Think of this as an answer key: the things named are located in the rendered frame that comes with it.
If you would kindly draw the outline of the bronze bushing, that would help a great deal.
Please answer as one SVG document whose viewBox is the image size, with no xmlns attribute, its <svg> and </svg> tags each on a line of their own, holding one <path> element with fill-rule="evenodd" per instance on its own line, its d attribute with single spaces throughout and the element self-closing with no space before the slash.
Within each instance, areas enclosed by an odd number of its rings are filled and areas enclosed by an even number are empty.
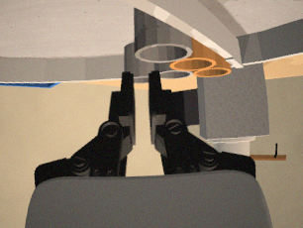
<svg viewBox="0 0 303 228">
<path fill-rule="evenodd" d="M 193 53 L 185 59 L 171 61 L 169 66 L 176 70 L 201 70 L 216 64 L 215 52 L 191 38 Z M 190 59 L 190 60 L 189 60 Z"/>
<path fill-rule="evenodd" d="M 225 61 L 225 59 L 222 56 L 215 53 L 215 59 L 216 59 L 216 65 L 206 69 L 193 70 L 193 74 L 202 77 L 212 77 L 212 76 L 225 75 L 231 72 L 231 64 Z"/>
</svg>

